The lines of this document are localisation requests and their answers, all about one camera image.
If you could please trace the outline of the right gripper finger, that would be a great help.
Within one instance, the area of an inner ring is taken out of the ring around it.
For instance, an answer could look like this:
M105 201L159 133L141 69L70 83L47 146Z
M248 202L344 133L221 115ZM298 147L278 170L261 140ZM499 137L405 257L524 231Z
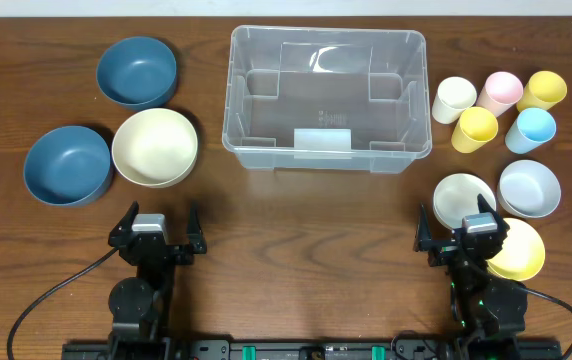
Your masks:
M432 242L433 239L430 232L425 207L423 204L421 204L413 250L415 252L427 252L432 247Z
M477 195L477 205L480 214L489 213L493 217L495 223L497 224L497 232L501 235L506 235L507 231L510 229L510 226L496 212L496 210L489 205L489 203L482 194Z

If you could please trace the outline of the small white bowl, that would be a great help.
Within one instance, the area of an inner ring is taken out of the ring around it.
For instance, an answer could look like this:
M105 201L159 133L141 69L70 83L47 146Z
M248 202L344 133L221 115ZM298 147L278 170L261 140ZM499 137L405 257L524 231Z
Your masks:
M466 173L449 175L434 190L433 212L437 220L448 229L460 228L465 216L479 213L479 194L494 210L497 209L494 192L483 180Z

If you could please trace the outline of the small grey bowl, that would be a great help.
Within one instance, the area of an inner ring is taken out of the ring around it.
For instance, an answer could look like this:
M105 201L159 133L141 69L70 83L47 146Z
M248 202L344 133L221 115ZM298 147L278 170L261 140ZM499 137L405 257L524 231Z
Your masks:
M533 160L518 160L501 173L497 198L504 210L522 218L542 218L553 213L561 201L556 175Z

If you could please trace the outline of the light blue cup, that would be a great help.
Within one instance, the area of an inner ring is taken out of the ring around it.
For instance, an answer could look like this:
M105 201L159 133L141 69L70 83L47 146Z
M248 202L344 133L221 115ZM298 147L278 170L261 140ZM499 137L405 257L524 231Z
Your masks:
M554 117L539 108L520 112L505 137L505 145L516 154L525 154L550 141L556 134Z

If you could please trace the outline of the cream cup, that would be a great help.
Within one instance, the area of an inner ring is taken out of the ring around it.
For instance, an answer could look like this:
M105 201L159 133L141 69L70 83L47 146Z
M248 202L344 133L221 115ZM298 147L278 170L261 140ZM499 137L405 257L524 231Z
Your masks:
M437 88L432 117L441 124L453 123L476 100L477 90L469 80L458 76L448 77Z

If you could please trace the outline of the pink cup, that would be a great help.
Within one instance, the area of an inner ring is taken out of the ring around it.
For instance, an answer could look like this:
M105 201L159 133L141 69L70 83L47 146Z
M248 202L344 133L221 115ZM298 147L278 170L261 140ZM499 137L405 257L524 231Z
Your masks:
M485 108L495 117L499 117L515 105L523 93L523 84L517 76L510 72L498 71L486 79L476 106Z

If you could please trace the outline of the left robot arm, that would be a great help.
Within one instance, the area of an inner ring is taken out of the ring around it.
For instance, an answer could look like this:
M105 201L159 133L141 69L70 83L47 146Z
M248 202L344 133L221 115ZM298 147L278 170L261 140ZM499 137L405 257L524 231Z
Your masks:
M207 252L197 210L189 210L186 244L168 242L165 216L141 214L134 202L110 231L108 244L129 265L134 277L118 282L108 300L113 315L107 358L181 359L181 342L170 337L168 323L175 284L175 268L194 263Z

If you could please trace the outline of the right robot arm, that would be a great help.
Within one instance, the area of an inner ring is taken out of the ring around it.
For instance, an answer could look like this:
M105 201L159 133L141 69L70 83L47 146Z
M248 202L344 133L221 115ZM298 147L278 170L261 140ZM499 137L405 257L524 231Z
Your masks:
M499 254L510 226L477 196L479 212L467 215L451 237L435 240L426 211L420 216L416 252L428 254L431 267L445 266L451 277L451 310L462 333L436 348L439 359L520 359L516 335L525 330L527 295L514 281L496 277L487 261Z

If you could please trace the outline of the clear plastic storage container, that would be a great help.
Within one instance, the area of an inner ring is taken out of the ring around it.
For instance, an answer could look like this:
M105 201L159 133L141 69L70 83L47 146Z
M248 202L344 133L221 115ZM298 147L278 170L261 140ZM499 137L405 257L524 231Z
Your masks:
M426 50L414 30L241 25L222 143L247 169L399 174L432 150Z

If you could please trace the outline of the near blue bowl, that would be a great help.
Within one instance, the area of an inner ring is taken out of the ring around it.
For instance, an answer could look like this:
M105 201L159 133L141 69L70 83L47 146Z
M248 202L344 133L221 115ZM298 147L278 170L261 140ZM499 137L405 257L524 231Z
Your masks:
M29 150L23 179L37 200L53 206L84 206L104 195L114 169L104 138L84 126L64 126L43 135Z

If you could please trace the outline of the blue bowl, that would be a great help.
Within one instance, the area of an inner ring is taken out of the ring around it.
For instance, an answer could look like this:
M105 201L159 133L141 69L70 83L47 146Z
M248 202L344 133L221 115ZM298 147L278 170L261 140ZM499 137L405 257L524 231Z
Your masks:
M37 200L53 206L84 206L104 195L114 169L104 138L84 126L64 126L43 135L29 150L23 179Z
M146 36L123 39L101 56L96 69L100 91L133 111L157 108L175 94L178 64L162 41Z

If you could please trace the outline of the large cream bowl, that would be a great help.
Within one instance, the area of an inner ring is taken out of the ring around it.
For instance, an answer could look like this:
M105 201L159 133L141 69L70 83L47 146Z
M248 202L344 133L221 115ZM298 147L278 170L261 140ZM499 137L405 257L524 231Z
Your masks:
M181 113L152 108L126 119L115 133L111 152L118 172L149 188L166 188L193 170L199 141L193 124Z

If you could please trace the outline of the far yellow cup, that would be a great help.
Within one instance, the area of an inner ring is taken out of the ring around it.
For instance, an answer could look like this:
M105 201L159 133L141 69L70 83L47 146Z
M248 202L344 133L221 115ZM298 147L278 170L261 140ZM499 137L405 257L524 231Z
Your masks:
M567 84L557 73L538 71L531 76L524 87L521 99L516 107L519 112L527 108L549 110L567 95Z

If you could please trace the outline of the far blue bowl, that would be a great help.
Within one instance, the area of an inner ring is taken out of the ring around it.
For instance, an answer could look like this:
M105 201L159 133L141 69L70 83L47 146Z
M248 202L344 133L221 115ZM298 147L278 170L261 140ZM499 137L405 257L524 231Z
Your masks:
M100 91L133 111L157 108L175 94L178 64L162 41L146 36L123 39L101 56L96 69Z

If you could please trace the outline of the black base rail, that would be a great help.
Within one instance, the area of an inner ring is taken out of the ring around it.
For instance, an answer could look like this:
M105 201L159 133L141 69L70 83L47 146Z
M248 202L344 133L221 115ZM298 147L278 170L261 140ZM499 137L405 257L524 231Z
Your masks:
M415 359L559 359L556 341L471 343L467 349L446 341L402 337L390 342L296 343L229 342L227 340L157 343L114 340L109 343L68 343L63 360L415 360Z

